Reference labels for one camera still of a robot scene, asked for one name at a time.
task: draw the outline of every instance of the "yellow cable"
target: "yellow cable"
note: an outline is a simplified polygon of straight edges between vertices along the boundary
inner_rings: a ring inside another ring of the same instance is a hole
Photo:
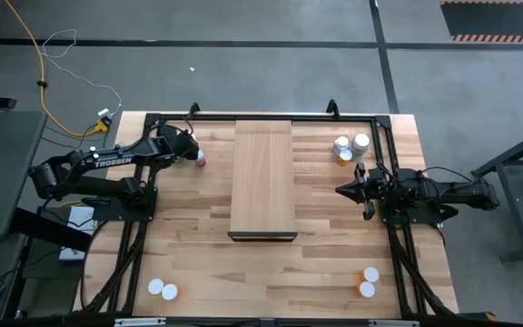
[[[7,6],[9,7],[9,9],[11,9],[11,11],[14,13],[15,17],[17,18],[17,20],[19,21],[19,23],[24,27],[25,31],[29,34],[29,38],[32,39],[32,43],[34,43],[34,47],[35,47],[35,51],[37,52],[37,56],[39,57],[40,59],[40,80],[42,82],[45,82],[45,68],[44,68],[44,58],[42,57],[42,54],[40,54],[40,48],[39,46],[37,45],[37,42],[35,41],[35,38],[34,38],[34,35],[32,34],[32,31],[30,31],[29,27],[27,27],[27,25],[24,23],[24,20],[22,19],[22,17],[17,13],[17,11],[15,10],[15,8],[11,5],[11,3],[9,3],[8,0],[5,0],[5,3],[7,4]],[[69,129],[67,129],[65,126],[63,126],[60,122],[58,122],[57,119],[55,119],[55,117],[52,116],[52,114],[50,114],[49,110],[47,110],[47,107],[45,106],[45,99],[44,99],[44,86],[43,85],[40,85],[40,104],[42,105],[42,108],[44,109],[44,112],[45,114],[47,114],[48,117],[50,117],[50,119],[52,119],[52,121],[54,121],[55,124],[57,124],[58,126],[60,126],[60,128],[62,128],[66,133],[70,134],[71,136],[80,136],[80,137],[83,137],[83,136],[89,136],[89,135],[92,135],[92,134],[96,134],[98,133],[97,130],[92,130],[91,132],[88,132],[88,133],[75,133],[75,132],[72,132],[70,131]]]
[[[58,205],[58,208],[64,208],[67,206],[73,206],[73,205],[78,205],[78,204],[82,204],[82,201],[72,201],[69,203],[62,203],[62,204]]]

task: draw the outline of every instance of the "white cable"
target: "white cable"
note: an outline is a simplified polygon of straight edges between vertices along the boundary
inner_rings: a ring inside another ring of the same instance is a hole
[[[47,43],[52,39],[54,38],[54,36],[56,35],[59,35],[61,33],[66,33],[66,32],[73,32],[74,33],[74,41],[72,42],[71,45],[69,45],[62,54],[60,55],[51,55],[51,54],[48,54],[47,53],[47,50],[45,50],[45,45],[47,45]],[[68,73],[70,74],[73,78],[77,78],[77,79],[80,79],[80,80],[83,80],[83,81],[86,81],[89,85],[91,86],[95,86],[95,87],[100,87],[100,88],[104,88],[104,89],[109,89],[110,91],[112,91],[114,93],[114,95],[116,95],[116,97],[118,98],[118,107],[116,108],[116,110],[114,110],[113,113],[110,113],[111,116],[114,116],[115,114],[118,114],[118,112],[120,111],[120,108],[123,106],[123,99],[120,97],[120,95],[110,86],[107,86],[107,85],[99,85],[99,84],[94,84],[92,82],[90,82],[90,80],[82,77],[82,76],[78,76],[74,73],[72,73],[72,71],[68,70],[68,69],[65,69],[65,68],[62,68],[60,67],[59,64],[57,64],[52,58],[62,58],[63,56],[65,56],[68,51],[70,51],[70,49],[76,44],[76,34],[77,34],[77,31],[73,28],[71,29],[66,29],[66,30],[63,30],[63,31],[59,31],[59,32],[55,32],[54,34],[52,34],[50,37],[48,37],[47,40],[45,40],[45,42],[42,44],[42,56],[45,57],[45,59],[47,59],[50,63],[52,63],[57,69],[61,70],[62,72],[65,72],[65,73]]]

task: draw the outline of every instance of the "wooden table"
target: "wooden table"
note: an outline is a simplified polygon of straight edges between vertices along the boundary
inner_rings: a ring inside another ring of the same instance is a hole
[[[123,113],[118,144],[131,144],[140,137],[145,114]],[[400,166],[424,169],[414,116],[392,115],[391,121]],[[184,123],[175,124],[183,127]],[[336,186],[353,179],[354,165],[336,164],[332,142],[341,135],[370,135],[368,124],[292,123],[295,226],[299,232],[293,243],[230,240],[234,122],[192,124],[207,164],[199,168],[187,161],[157,175],[159,201],[144,246],[134,315],[400,317],[385,226],[378,215],[363,221],[362,205],[334,192]],[[387,154],[386,144],[383,152]],[[363,157],[367,169],[375,167],[374,158],[371,146]],[[131,165],[108,172],[111,179],[132,175]],[[438,232],[423,225],[412,227],[422,275],[456,312],[449,265]],[[108,223],[94,240],[85,266],[87,301],[113,271],[122,228],[122,223]],[[355,291],[356,275],[368,266],[376,267],[381,277],[375,296],[362,299]],[[153,278],[175,283],[180,297],[166,302],[149,294],[147,285]],[[123,280],[121,299],[128,276]],[[411,308],[416,308],[408,277],[406,285]]]

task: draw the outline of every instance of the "orange warning stripe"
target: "orange warning stripe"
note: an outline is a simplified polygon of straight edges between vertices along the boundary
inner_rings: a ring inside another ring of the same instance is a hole
[[[465,5],[523,5],[521,1],[506,1],[506,2],[495,2],[495,1],[441,1],[439,5],[449,4],[465,4]]]
[[[523,43],[523,35],[452,35],[455,42]]]

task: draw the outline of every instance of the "gray floor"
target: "gray floor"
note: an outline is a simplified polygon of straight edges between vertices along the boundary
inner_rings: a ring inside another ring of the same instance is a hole
[[[85,38],[375,40],[367,0],[14,3],[39,37],[76,28]],[[387,41],[450,42],[439,1],[379,0],[379,6]],[[24,36],[1,3],[0,36]],[[427,166],[468,173],[523,139],[523,52],[393,50],[389,59],[400,112],[415,114]],[[377,51],[370,49],[75,47],[58,63],[113,86],[123,97],[124,110],[186,110],[197,101],[203,110],[321,112],[334,98],[344,112],[389,112]],[[75,81],[52,66],[47,72],[48,106],[69,127],[82,131],[97,111],[114,109],[110,92]],[[32,47],[0,45],[0,96],[18,99],[18,110],[39,110],[37,76]],[[67,150],[42,142],[35,160]],[[446,223],[459,308],[523,322],[523,263],[507,266],[498,259],[521,244],[498,180],[494,175],[489,180],[497,186],[502,205],[489,213],[461,208],[461,214]],[[29,186],[21,205],[33,210],[41,200]],[[60,300],[50,305],[43,296],[44,290],[61,287],[69,292],[66,285],[40,282],[41,290],[33,291],[25,305],[39,314],[67,311]]]

